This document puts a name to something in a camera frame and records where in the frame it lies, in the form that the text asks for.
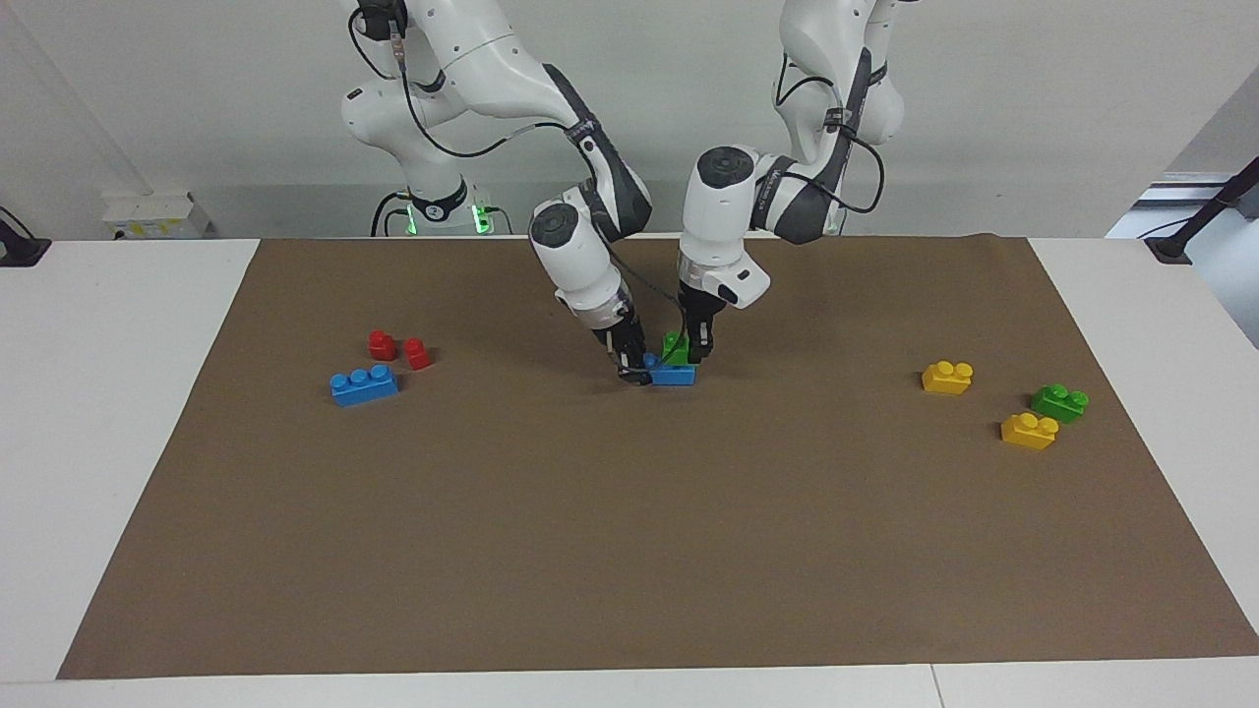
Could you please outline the brown table mat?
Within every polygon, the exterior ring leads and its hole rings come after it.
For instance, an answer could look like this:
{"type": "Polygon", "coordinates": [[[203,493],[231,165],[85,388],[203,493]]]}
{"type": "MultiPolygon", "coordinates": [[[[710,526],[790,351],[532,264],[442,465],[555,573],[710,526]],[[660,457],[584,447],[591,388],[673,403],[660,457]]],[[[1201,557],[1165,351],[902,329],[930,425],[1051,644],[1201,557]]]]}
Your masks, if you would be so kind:
{"type": "Polygon", "coordinates": [[[525,242],[262,243],[59,677],[1259,654],[1026,241],[752,251],[769,294],[643,388],[525,242]],[[1003,442],[1053,383],[1087,412],[1003,442]]]}

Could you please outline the yellow two-stud toy brick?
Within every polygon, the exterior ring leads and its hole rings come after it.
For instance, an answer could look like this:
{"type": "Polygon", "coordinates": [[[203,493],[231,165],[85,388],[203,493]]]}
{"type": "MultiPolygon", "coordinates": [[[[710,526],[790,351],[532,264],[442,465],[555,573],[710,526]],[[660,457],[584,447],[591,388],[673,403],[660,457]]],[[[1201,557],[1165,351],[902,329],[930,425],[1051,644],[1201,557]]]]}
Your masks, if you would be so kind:
{"type": "Polygon", "coordinates": [[[974,375],[974,369],[967,362],[935,360],[922,372],[922,385],[924,391],[959,396],[969,389],[974,375]]]}
{"type": "Polygon", "coordinates": [[[1003,420],[998,430],[1003,443],[1015,443],[1025,448],[1047,448],[1056,443],[1060,422],[1053,417],[1022,412],[1003,420]]]}

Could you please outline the black stand with clamp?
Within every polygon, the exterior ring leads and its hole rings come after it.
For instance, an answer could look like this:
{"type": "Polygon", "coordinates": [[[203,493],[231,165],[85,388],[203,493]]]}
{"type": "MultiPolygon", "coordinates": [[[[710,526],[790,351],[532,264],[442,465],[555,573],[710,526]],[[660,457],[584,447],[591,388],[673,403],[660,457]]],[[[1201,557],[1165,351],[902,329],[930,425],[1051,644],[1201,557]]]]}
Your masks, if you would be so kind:
{"type": "Polygon", "coordinates": [[[1161,265],[1192,266],[1194,263],[1187,254],[1187,247],[1192,238],[1229,207],[1239,207],[1246,193],[1256,186],[1259,186],[1259,155],[1253,157],[1241,171],[1228,179],[1215,197],[1200,207],[1194,215],[1183,219],[1173,236],[1160,238],[1146,236],[1141,239],[1161,265]]]}

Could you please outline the black table clamp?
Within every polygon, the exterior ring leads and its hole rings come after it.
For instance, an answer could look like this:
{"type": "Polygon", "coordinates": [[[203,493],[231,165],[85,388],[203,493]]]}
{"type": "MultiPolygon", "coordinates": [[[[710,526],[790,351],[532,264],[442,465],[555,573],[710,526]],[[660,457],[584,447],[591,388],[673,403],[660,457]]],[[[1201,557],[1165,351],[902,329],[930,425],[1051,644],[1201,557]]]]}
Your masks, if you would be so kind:
{"type": "Polygon", "coordinates": [[[8,207],[0,207],[0,267],[39,265],[52,241],[37,237],[8,207]]]}

